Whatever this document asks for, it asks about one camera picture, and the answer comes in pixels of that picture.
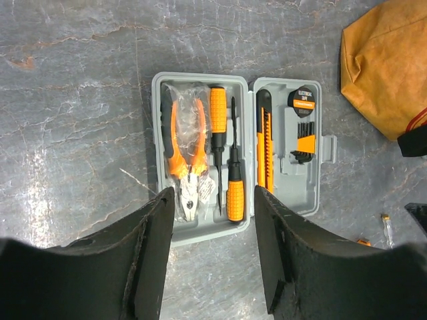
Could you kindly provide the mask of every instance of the pliers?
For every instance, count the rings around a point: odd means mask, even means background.
[[[178,145],[176,133],[178,102],[165,99],[161,104],[161,135],[165,147],[165,156],[170,175],[179,180],[179,199],[184,210],[185,220],[187,221],[192,221],[195,218],[195,211],[199,200],[199,177],[207,170],[205,111],[200,99],[195,98],[194,104],[199,115],[199,138],[194,154],[192,157],[190,156],[190,163],[187,163]]]

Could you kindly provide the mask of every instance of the tool box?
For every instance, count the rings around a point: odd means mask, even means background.
[[[208,75],[198,73],[158,73],[151,83],[151,104],[154,128],[154,143],[157,164],[157,190],[170,186],[167,177],[163,139],[161,136],[161,85],[202,83],[220,86],[228,93],[226,146],[222,155],[222,203],[226,203],[228,188],[227,161],[233,143],[231,98],[236,99],[237,142],[244,182],[244,218],[239,223],[231,222],[227,214],[220,215],[218,209],[218,172],[213,155],[209,155],[209,176],[216,182],[217,189],[209,198],[207,214],[198,215],[190,222],[176,221],[173,226],[172,246],[196,243],[203,240],[231,235],[244,231],[254,215],[254,188],[257,184],[257,127],[256,93],[267,89],[272,100],[273,137],[273,194],[287,207],[303,216],[313,215],[320,202],[320,165],[336,160],[336,137],[322,136],[322,88],[316,81],[259,78],[248,84],[243,77],[233,75]],[[301,86],[311,90],[316,107],[307,117],[300,118],[293,107],[288,106],[289,94]],[[292,153],[297,150],[300,123],[314,123],[315,153],[307,163],[299,163]]]

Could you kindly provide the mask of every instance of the rust stain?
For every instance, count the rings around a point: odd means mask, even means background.
[[[18,67],[22,70],[34,70],[34,58],[28,57],[25,61],[9,61],[13,66]]]

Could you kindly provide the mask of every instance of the black strap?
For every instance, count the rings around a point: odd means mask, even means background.
[[[398,138],[404,157],[422,157],[427,155],[427,125],[422,125]]]

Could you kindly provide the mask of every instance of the tool kit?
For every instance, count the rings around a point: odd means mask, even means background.
[[[322,136],[316,81],[158,73],[151,84],[157,189],[175,189],[172,246],[248,228],[261,185],[300,215],[319,207]]]

